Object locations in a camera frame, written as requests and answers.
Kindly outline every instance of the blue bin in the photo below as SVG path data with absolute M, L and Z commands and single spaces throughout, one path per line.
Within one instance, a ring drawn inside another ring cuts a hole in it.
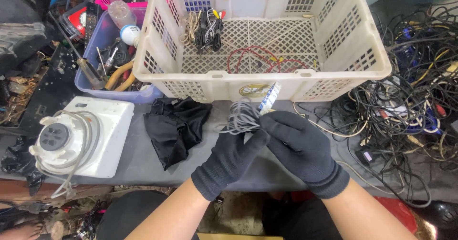
M 146 8 L 132 8 L 132 11 L 137 16 L 137 26 L 141 28 L 143 19 L 145 18 Z M 89 62 L 97 68 L 99 62 L 97 59 L 97 47 L 100 50 L 106 49 L 109 45 L 113 44 L 114 40 L 120 36 L 120 30 L 112 21 L 110 15 L 105 11 L 101 17 L 95 31 L 89 41 L 88 47 L 84 52 L 83 58 L 87 58 Z M 75 77 L 75 85 L 79 90 L 87 92 L 88 94 L 103 99 L 127 101 L 133 103 L 152 103 L 156 98 L 163 97 L 163 93 L 156 87 L 151 85 L 150 88 L 139 92 L 113 92 L 92 90 L 92 85 L 89 83 L 87 77 L 83 74 L 81 69 L 78 69 Z

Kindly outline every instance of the black glove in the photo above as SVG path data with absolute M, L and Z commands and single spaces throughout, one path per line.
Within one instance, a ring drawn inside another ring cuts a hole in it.
M 318 198 L 335 197 L 347 187 L 350 175 L 331 157 L 329 138 L 309 121 L 274 111 L 262 116 L 260 125 L 271 136 L 267 147 Z
M 269 141 L 263 130 L 255 132 L 245 144 L 244 137 L 245 133 L 220 134 L 208 160 L 191 174 L 192 182 L 205 199 L 213 201 L 228 184 L 239 180 Z

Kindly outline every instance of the basket logo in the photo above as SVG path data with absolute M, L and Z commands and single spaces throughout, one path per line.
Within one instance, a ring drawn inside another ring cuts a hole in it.
M 271 87 L 272 85 L 267 84 L 250 84 L 240 88 L 239 93 L 242 96 L 252 98 L 264 97 Z

